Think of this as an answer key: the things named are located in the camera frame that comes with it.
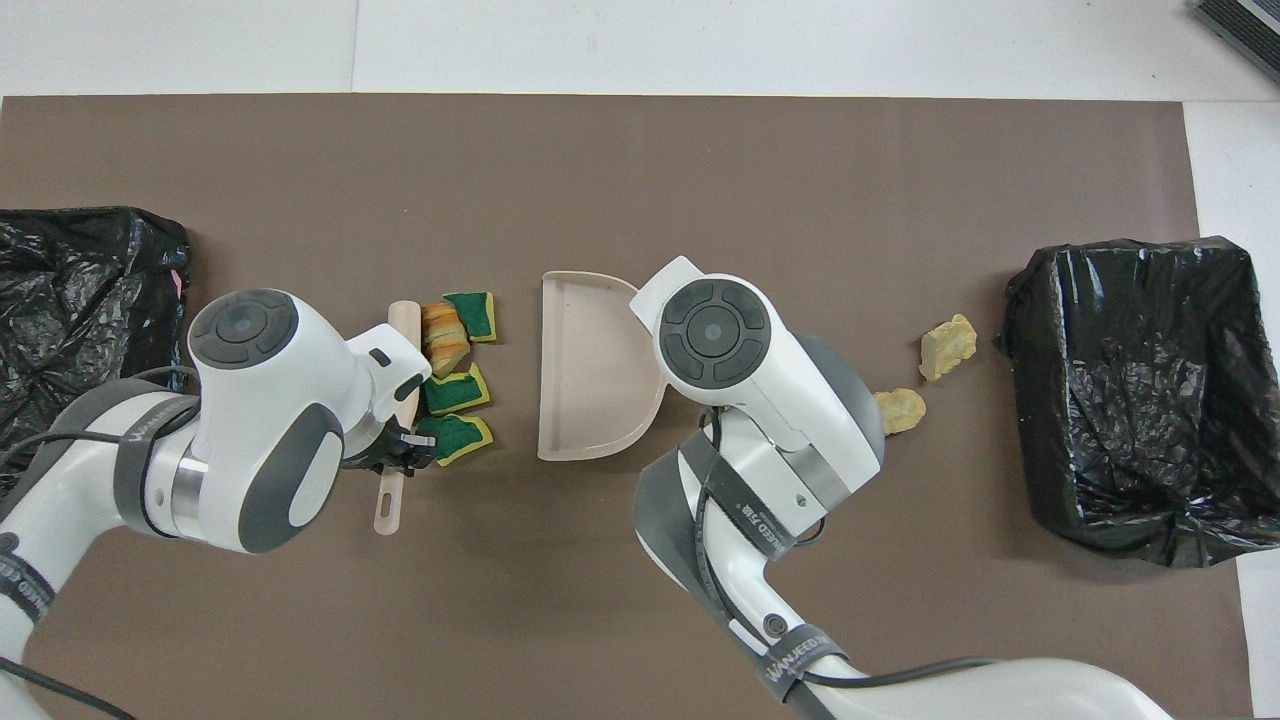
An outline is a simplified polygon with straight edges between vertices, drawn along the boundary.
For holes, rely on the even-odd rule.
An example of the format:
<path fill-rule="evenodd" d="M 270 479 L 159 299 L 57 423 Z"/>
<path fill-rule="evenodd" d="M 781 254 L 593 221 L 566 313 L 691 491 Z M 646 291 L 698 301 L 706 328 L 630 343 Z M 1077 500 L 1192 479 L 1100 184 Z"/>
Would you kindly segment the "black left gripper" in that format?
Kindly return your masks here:
<path fill-rule="evenodd" d="M 383 428 L 364 450 L 346 457 L 346 470 L 371 470 L 381 473 L 388 462 L 399 471 L 417 471 L 429 466 L 436 456 L 436 438 L 401 433 L 396 428 Z"/>

